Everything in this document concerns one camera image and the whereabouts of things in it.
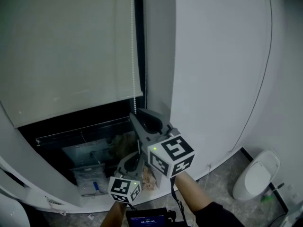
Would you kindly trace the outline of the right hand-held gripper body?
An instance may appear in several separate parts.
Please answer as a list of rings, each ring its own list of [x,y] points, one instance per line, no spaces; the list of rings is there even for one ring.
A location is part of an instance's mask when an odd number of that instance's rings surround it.
[[[177,128],[171,128],[147,148],[147,156],[148,164],[170,179],[191,166],[195,151]]]

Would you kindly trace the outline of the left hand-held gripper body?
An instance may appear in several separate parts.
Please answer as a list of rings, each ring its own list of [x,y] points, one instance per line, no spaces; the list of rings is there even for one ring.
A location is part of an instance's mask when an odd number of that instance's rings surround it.
[[[113,200],[132,204],[142,192],[142,171],[128,172],[116,170],[110,177],[108,194]]]

